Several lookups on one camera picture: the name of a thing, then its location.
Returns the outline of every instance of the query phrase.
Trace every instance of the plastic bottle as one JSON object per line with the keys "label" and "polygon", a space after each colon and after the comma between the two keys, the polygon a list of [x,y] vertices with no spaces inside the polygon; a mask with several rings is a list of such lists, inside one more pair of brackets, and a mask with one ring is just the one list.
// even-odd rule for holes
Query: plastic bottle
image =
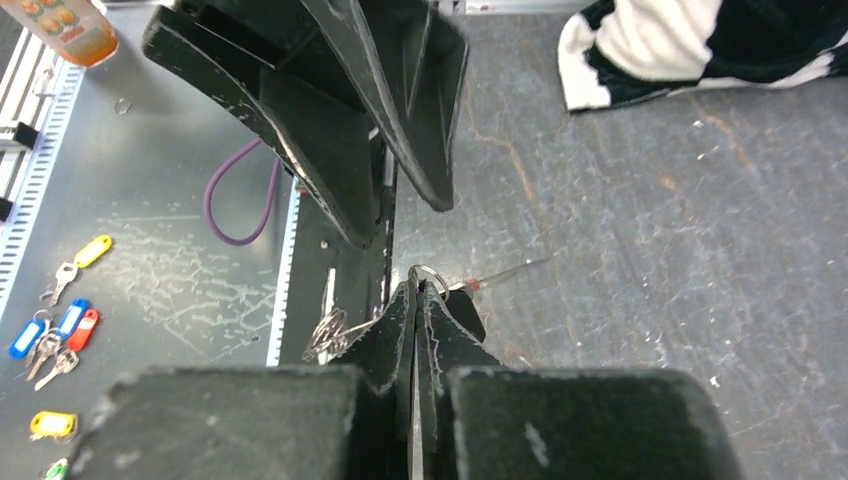
{"label": "plastic bottle", "polygon": [[65,60],[92,67],[118,50],[118,37],[89,0],[0,0],[9,14]]}

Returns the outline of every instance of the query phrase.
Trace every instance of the black bracket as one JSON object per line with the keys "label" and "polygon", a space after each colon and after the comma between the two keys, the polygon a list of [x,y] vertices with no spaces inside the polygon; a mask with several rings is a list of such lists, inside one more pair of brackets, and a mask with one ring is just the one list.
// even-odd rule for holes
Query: black bracket
{"label": "black bracket", "polygon": [[434,209],[453,207],[468,47],[425,2],[180,0],[143,51],[261,137],[351,244],[378,228],[384,145]]}

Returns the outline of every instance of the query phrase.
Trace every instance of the black and white fabric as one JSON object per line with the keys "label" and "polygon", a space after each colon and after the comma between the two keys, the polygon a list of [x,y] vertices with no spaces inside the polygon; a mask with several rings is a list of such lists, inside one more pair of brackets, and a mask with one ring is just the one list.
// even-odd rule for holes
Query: black and white fabric
{"label": "black and white fabric", "polygon": [[566,23],[571,111],[848,73],[848,0],[598,0]]}

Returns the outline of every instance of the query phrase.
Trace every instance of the table surface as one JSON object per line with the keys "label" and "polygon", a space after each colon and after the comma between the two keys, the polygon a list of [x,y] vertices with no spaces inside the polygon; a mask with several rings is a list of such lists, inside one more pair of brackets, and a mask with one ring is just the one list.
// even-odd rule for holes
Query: table surface
{"label": "table surface", "polygon": [[569,115],[566,18],[462,19],[457,206],[402,179],[394,265],[453,282],[553,256],[480,292],[490,352],[689,372],[749,478],[845,478],[848,80]]}
{"label": "table surface", "polygon": [[[146,15],[113,12],[125,44]],[[848,476],[845,81],[572,116],[555,60],[566,18],[459,19],[472,53],[457,206],[432,212],[401,175],[394,276],[424,263],[464,280],[550,256],[479,293],[494,355],[518,368],[689,372],[750,478]],[[133,101],[126,116],[112,109],[120,97]],[[104,322],[78,371],[38,394],[20,364],[0,360],[3,458],[16,459],[0,462],[0,478],[33,478],[67,451],[27,440],[33,413],[84,412],[121,371],[263,363],[284,212],[248,249],[208,233],[199,199],[219,163],[209,158],[250,138],[216,109],[137,49],[88,72],[0,336],[14,336],[58,264],[101,231],[114,251],[63,305],[90,296]],[[222,182],[228,231],[252,229],[268,155]]]}

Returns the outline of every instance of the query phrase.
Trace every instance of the purple cable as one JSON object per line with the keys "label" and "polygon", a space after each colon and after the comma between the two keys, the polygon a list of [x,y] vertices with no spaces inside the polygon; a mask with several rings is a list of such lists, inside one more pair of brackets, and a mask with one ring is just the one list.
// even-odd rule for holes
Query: purple cable
{"label": "purple cable", "polygon": [[265,211],[262,212],[262,218],[259,220],[259,226],[256,227],[256,230],[254,230],[253,233],[242,239],[230,237],[221,231],[218,224],[215,223],[215,219],[212,217],[212,194],[215,193],[215,187],[218,186],[218,182],[221,180],[221,177],[223,177],[224,174],[233,167],[233,165],[238,163],[239,160],[244,158],[245,155],[250,153],[261,143],[262,140],[257,137],[247,145],[241,147],[239,151],[234,153],[232,157],[228,158],[227,161],[218,167],[218,170],[215,170],[215,173],[212,174],[212,178],[209,179],[209,183],[206,184],[206,191],[203,192],[203,218],[206,219],[206,223],[209,224],[209,229],[212,230],[212,233],[228,245],[243,247],[256,240],[256,238],[262,233],[262,230],[265,230],[265,225],[268,223],[268,217],[271,216],[271,205],[274,203],[274,193],[277,191],[277,183],[280,176],[279,159],[274,159],[274,167],[271,169],[271,181],[268,182],[268,193],[265,194]]}

